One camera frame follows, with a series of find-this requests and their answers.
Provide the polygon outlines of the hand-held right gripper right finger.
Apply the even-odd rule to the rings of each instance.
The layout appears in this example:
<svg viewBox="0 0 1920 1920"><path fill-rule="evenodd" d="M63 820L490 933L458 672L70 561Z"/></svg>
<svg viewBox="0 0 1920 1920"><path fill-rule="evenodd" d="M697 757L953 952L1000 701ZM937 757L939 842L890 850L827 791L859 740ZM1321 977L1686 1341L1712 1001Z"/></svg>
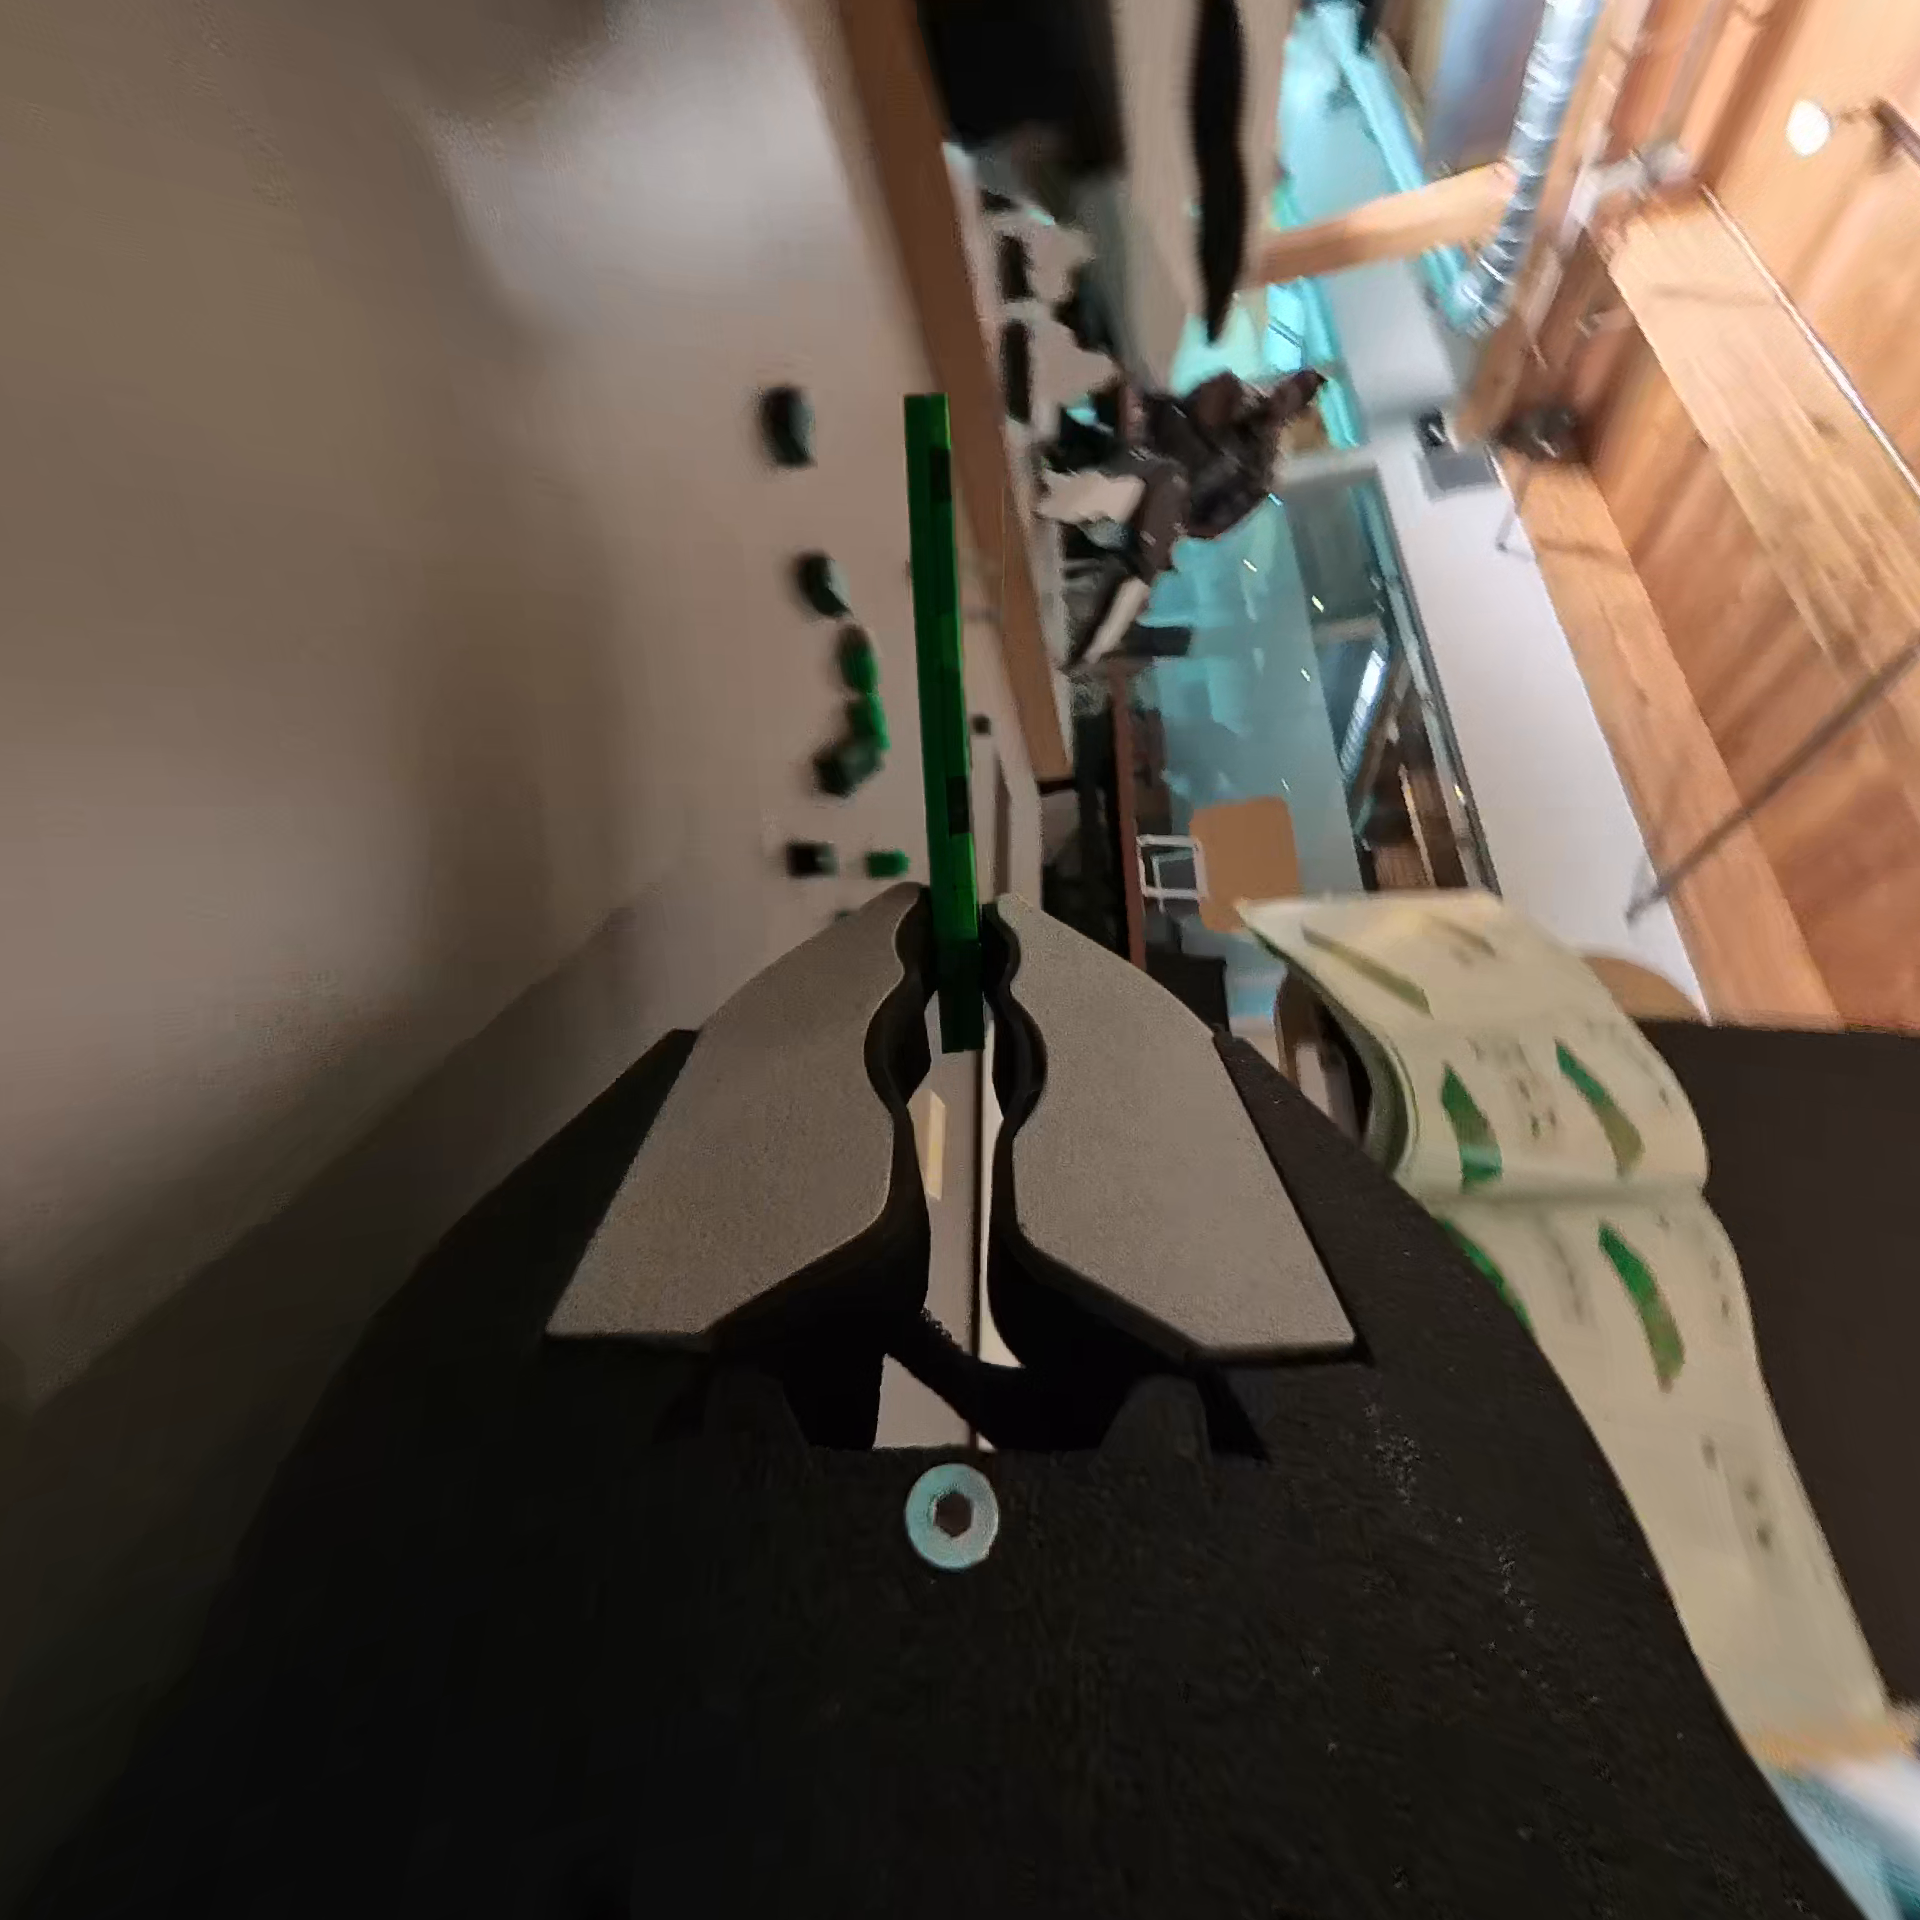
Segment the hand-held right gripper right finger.
<svg viewBox="0 0 1920 1920"><path fill-rule="evenodd" d="M1356 1330L1214 1032L1150 973L1020 897L1006 1036L1040 1085L1002 1138L1020 1255L1176 1361L1331 1357Z"/></svg>

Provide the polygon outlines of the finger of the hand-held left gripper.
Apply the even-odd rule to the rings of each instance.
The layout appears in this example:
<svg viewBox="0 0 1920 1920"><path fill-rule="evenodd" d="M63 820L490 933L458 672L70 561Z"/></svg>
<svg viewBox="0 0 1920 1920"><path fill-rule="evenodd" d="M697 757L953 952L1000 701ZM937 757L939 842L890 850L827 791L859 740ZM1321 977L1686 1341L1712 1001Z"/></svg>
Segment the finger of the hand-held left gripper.
<svg viewBox="0 0 1920 1920"><path fill-rule="evenodd" d="M1255 40L1234 2L1118 2L1124 339L1214 339L1242 290L1255 216L1246 113Z"/></svg>

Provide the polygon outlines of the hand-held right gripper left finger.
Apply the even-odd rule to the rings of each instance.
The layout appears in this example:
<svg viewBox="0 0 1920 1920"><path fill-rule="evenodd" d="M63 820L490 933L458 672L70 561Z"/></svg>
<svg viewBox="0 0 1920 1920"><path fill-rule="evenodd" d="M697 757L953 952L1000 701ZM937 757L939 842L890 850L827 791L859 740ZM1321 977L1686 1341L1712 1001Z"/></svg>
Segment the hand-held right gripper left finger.
<svg viewBox="0 0 1920 1920"><path fill-rule="evenodd" d="M920 1306L929 895L899 880L702 1026L547 1320L715 1352L754 1324Z"/></svg>

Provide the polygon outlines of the long green studded plate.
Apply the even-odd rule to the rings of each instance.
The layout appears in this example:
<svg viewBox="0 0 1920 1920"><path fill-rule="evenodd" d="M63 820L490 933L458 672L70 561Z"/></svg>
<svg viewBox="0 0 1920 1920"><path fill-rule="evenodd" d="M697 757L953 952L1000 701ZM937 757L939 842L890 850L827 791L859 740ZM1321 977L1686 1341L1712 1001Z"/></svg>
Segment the long green studded plate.
<svg viewBox="0 0 1920 1920"><path fill-rule="evenodd" d="M988 1011L982 977L972 731L958 567L948 397L903 400L911 586L929 847L934 983L945 1051L979 1051Z"/></svg>

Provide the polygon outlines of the grey desk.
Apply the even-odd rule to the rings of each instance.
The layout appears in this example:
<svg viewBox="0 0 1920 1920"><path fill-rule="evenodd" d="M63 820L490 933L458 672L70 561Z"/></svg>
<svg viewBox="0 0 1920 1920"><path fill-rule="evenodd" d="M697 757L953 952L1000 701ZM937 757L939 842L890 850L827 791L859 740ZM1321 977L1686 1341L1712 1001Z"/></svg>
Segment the grey desk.
<svg viewBox="0 0 1920 1920"><path fill-rule="evenodd" d="M521 997L697 1024L863 895L790 840L924 867L937 378L844 16L6 4L10 1412Z"/></svg>

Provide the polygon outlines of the tan board book stand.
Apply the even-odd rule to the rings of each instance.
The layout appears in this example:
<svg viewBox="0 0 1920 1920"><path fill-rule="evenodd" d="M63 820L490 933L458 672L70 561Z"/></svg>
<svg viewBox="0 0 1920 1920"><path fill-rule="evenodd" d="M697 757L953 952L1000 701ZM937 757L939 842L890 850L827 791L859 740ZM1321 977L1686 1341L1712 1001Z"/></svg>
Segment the tan board book stand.
<svg viewBox="0 0 1920 1920"><path fill-rule="evenodd" d="M1283 797L1199 808L1186 833L1140 833L1137 875L1143 901L1188 907L1201 928L1244 933L1242 904L1304 891L1299 842Z"/></svg>

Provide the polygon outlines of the open building instruction booklet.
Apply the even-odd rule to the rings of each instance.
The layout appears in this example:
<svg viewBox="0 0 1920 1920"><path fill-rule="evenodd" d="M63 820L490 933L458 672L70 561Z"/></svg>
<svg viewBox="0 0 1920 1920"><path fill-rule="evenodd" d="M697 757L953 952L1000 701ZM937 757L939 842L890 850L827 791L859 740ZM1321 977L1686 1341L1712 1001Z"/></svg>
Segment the open building instruction booklet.
<svg viewBox="0 0 1920 1920"><path fill-rule="evenodd" d="M1594 969L1484 891L1240 904L1371 1083L1368 1151L1535 1335L1747 1748L1915 1745L1793 1464L1710 1151Z"/></svg>

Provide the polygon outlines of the silver ventilation duct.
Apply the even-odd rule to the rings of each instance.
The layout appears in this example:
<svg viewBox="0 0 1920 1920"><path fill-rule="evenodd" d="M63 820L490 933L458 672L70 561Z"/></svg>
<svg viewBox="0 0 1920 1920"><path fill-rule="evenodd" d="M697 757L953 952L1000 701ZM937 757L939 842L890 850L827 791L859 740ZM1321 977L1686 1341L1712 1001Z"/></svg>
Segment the silver ventilation duct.
<svg viewBox="0 0 1920 1920"><path fill-rule="evenodd" d="M1447 330L1464 340L1491 339L1519 298L1520 273L1543 218L1552 155L1594 49L1601 11L1602 2L1543 8L1504 147L1507 200L1491 237L1459 269L1443 303Z"/></svg>

